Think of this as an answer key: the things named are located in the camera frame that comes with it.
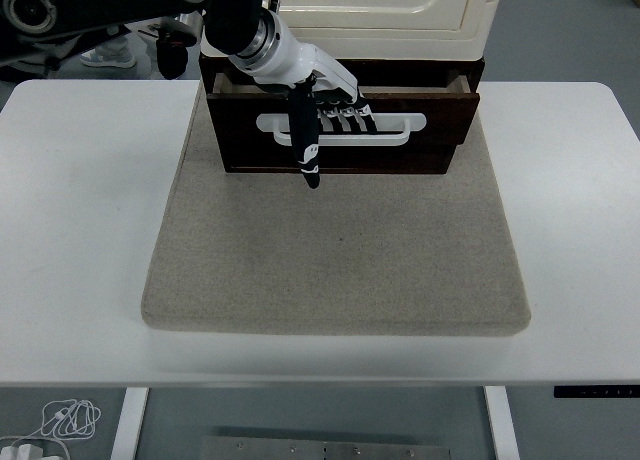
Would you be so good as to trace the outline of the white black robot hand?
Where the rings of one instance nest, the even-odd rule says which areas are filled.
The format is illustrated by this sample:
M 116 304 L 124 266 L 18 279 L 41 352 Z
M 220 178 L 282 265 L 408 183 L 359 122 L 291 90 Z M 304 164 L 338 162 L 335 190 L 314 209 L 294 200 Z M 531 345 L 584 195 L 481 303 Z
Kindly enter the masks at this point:
M 319 47 L 298 41 L 270 10 L 260 12 L 254 38 L 230 60 L 263 90 L 286 95 L 293 155 L 312 189 L 320 184 L 321 112 L 342 115 L 351 124 L 360 118 L 369 133 L 377 131 L 353 74 Z

